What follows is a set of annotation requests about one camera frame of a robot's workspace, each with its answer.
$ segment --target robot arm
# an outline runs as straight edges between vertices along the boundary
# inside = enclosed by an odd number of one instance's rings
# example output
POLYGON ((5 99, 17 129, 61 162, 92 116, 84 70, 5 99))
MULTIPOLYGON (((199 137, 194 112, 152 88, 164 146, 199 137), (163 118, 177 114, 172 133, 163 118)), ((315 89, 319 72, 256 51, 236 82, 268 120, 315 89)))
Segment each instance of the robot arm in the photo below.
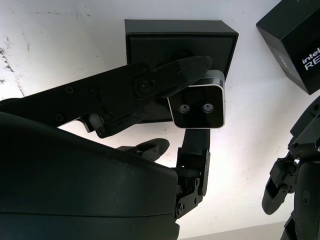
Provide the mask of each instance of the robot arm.
POLYGON ((289 153, 275 162, 265 187, 262 207, 271 215, 288 193, 294 193, 294 210, 281 239, 319 239, 320 97, 304 111, 290 132, 293 137, 288 145, 289 153))
POLYGON ((190 57, 148 72, 133 64, 0 102, 0 239, 176 240, 176 219, 206 194, 210 130, 187 129, 175 168, 155 163, 165 139, 118 149, 58 129, 81 121, 100 138, 145 116, 153 98, 211 66, 190 57))

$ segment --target metal bracket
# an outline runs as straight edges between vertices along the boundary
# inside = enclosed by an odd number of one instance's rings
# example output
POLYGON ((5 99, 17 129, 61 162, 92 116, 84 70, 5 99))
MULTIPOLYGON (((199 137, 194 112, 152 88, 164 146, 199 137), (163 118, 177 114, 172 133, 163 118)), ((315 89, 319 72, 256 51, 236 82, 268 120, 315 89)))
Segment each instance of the metal bracket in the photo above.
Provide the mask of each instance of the metal bracket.
POLYGON ((199 203, 202 202, 203 197, 198 195, 200 178, 196 178, 193 182, 193 192, 189 195, 186 195, 180 198, 176 204, 175 209, 175 217, 177 219, 183 217, 192 209, 198 206, 199 203))
POLYGON ((208 150, 204 150, 202 155, 202 161, 201 161, 200 185, 198 190, 198 194, 200 196, 205 196, 207 193, 209 166, 210 166, 210 152, 208 150))

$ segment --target bolt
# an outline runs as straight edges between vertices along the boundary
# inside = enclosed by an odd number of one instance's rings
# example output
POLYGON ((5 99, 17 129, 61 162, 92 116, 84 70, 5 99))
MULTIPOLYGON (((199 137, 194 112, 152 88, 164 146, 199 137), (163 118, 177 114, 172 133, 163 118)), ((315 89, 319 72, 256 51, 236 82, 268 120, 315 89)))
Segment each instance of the bolt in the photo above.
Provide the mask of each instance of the bolt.
POLYGON ((106 124, 109 124, 109 123, 112 122, 112 116, 111 116, 109 113, 106 113, 106 114, 104 115, 104 120, 105 120, 105 123, 106 123, 106 124))
POLYGON ((57 122, 63 122, 65 120, 65 116, 62 113, 57 113, 54 117, 57 122))
POLYGON ((184 211, 184 206, 181 203, 179 203, 177 206, 178 215, 182 214, 183 211, 184 211))
POLYGON ((147 67, 144 67, 143 70, 142 70, 142 72, 143 72, 144 74, 147 74, 147 73, 149 72, 149 69, 148 69, 147 67))
POLYGON ((211 103, 206 103, 203 105, 203 110, 207 113, 210 113, 214 110, 214 106, 211 103))
POLYGON ((98 95, 98 89, 96 86, 90 87, 89 88, 89 93, 93 96, 97 96, 98 95))
POLYGON ((190 111, 190 107, 189 107, 188 105, 186 105, 186 104, 182 104, 182 105, 180 106, 180 111, 181 111, 182 113, 187 113, 187 112, 190 111))
POLYGON ((307 205, 309 204, 308 198, 305 197, 305 198, 302 200, 302 203, 303 203, 303 205, 307 206, 307 205))
POLYGON ((67 94, 73 94, 75 92, 74 88, 72 86, 66 86, 64 91, 67 93, 67 94))
POLYGON ((139 82, 139 88, 142 92, 146 93, 149 91, 149 83, 146 80, 140 81, 139 82))

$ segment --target wall stain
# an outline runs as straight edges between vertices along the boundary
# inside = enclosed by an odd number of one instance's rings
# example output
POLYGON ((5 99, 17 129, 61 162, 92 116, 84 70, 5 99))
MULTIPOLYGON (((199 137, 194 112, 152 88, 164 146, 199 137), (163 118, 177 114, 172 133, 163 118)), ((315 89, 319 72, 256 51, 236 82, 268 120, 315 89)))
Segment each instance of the wall stain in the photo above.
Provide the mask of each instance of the wall stain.
POLYGON ((51 11, 46 11, 46 12, 35 12, 36 14, 54 14, 54 15, 62 15, 60 12, 51 12, 51 11))
POLYGON ((4 63, 6 64, 5 68, 9 69, 10 72, 14 73, 15 71, 10 66, 8 58, 6 56, 6 51, 1 47, 0 47, 0 57, 4 59, 4 63))
POLYGON ((27 49, 28 52, 30 52, 30 42, 29 42, 29 40, 27 39, 27 37, 26 37, 26 35, 25 35, 24 32, 22 33, 22 35, 23 35, 23 38, 24 38, 24 40, 25 40, 25 42, 26 42, 26 49, 27 49))
POLYGON ((8 36, 5 36, 4 44, 5 44, 7 50, 11 49, 11 42, 10 42, 8 36))
POLYGON ((16 81, 15 81, 15 83, 16 83, 16 85, 17 85, 17 87, 18 87, 18 89, 19 89, 19 91, 20 91, 20 93, 22 94, 22 96, 26 96, 26 94, 25 94, 25 91, 24 91, 24 89, 22 88, 22 86, 21 86, 21 83, 20 83, 20 81, 19 81, 19 78, 17 78, 16 77, 16 81))

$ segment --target black box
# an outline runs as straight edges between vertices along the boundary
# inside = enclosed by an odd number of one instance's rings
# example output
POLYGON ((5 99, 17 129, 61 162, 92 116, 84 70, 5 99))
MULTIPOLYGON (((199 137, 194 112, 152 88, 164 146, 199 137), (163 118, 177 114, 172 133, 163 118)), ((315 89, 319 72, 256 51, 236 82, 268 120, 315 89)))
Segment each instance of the black box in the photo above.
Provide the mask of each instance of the black box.
MULTIPOLYGON (((210 56, 212 70, 227 78, 239 34, 223 21, 125 20, 127 63, 144 62, 151 69, 192 56, 210 56)), ((172 121, 167 99, 146 110, 144 123, 172 121)))
POLYGON ((320 0, 282 0, 256 26, 289 79, 320 89, 320 0))

